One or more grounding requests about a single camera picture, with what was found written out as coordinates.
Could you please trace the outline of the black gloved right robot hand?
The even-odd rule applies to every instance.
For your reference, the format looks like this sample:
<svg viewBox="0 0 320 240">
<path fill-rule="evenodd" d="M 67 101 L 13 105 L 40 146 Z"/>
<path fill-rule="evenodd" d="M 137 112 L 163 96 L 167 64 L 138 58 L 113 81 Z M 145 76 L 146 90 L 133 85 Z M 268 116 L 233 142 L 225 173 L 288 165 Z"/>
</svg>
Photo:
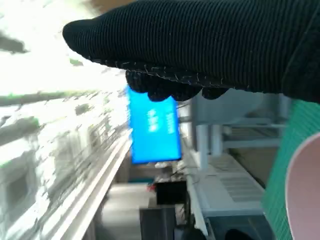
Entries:
<svg viewBox="0 0 320 240">
<path fill-rule="evenodd" d="M 320 101 L 317 0 L 137 0 L 67 23 L 85 59 L 125 70 L 153 102 L 230 89 Z"/>
</svg>

